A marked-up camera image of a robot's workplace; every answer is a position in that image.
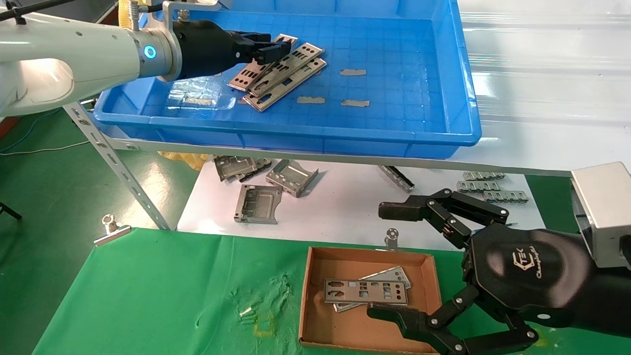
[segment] white robotic arm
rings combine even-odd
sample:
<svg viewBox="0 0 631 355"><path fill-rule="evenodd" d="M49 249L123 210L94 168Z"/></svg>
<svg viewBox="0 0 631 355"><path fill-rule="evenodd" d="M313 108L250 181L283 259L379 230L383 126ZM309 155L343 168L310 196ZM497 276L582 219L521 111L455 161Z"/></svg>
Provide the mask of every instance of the white robotic arm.
<svg viewBox="0 0 631 355"><path fill-rule="evenodd" d="M221 8L163 3L164 13L187 7ZM206 20L164 16L130 30L19 10L0 8L0 116L46 111L137 78L208 76L253 59L269 64L290 50L269 34L224 31Z"/></svg>

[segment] white table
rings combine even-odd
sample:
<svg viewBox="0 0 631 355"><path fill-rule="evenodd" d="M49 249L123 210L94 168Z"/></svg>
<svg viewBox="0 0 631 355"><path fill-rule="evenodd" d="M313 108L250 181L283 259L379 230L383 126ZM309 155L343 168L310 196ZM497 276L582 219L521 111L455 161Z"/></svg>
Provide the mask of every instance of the white table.
<svg viewBox="0 0 631 355"><path fill-rule="evenodd" d="M403 202L408 194L398 188L374 165L299 161L308 171L320 170L309 192L300 198L283 193L276 208L278 224L248 224L234 221L241 183L220 182L215 164L207 162L184 208L179 231L227 234L257 238L325 241L383 246L388 228L399 231L399 246L433 250L455 250L429 223L382 220L377 215L380 202ZM401 168L416 188L414 194L431 195L444 188L454 189L463 172L436 169ZM246 182L269 185L265 173ZM503 204L509 210L513 228L544 228L537 205L523 175L509 174L500 185L503 190L522 190L531 197L526 204ZM469 228L481 226L462 220Z"/></svg>

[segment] robotic arm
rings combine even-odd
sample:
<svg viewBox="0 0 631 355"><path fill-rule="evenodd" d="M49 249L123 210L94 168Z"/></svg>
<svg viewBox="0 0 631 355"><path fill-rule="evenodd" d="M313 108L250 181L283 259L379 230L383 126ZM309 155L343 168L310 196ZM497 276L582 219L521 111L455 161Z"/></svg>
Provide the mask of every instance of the robotic arm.
<svg viewBox="0 0 631 355"><path fill-rule="evenodd" d="M611 208L617 196L631 192L631 177L622 163L572 175L582 236L510 229L504 225L506 209L447 189L381 203L381 218L427 220L455 247L464 248L466 287L431 315L370 304L368 316L396 323L404 338L426 342L443 355L523 351L538 340L525 322L631 337L629 209ZM600 210L605 200L609 205ZM472 235L453 214L486 227ZM452 334L447 326L474 304L508 329L468 339Z"/></svg>
<svg viewBox="0 0 631 355"><path fill-rule="evenodd" d="M0 7L0 116L46 111L137 78L172 81L215 75L252 60L270 64L291 49L289 42L270 42L268 33L173 17L184 8L218 11L220 3L165 1L164 20L151 19L142 30L30 13L63 2L20 8L8 1L6 9Z"/></svg>

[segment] blue indicator light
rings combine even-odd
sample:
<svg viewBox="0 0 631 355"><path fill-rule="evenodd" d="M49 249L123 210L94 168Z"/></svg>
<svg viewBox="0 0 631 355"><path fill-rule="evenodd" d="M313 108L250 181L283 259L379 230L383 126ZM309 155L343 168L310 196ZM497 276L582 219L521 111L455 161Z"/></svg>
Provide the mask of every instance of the blue indicator light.
<svg viewBox="0 0 631 355"><path fill-rule="evenodd" d="M144 56L153 59L156 57L156 49L152 45L146 45L144 47Z"/></svg>

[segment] blue plastic tray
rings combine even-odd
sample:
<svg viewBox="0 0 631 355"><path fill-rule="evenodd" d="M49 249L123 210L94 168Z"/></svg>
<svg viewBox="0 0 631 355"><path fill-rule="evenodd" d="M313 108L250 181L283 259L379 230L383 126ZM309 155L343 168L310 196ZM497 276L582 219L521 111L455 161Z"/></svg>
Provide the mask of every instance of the blue plastic tray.
<svg viewBox="0 0 631 355"><path fill-rule="evenodd" d="M243 64L220 76L107 90L97 120L145 140L348 155L445 159L480 139L455 1L235 0L230 11L191 16L296 36L323 48L328 66L262 113L226 85ZM367 74L341 76L346 68ZM299 96L326 103L298 104ZM342 106L344 99L370 105Z"/></svg>

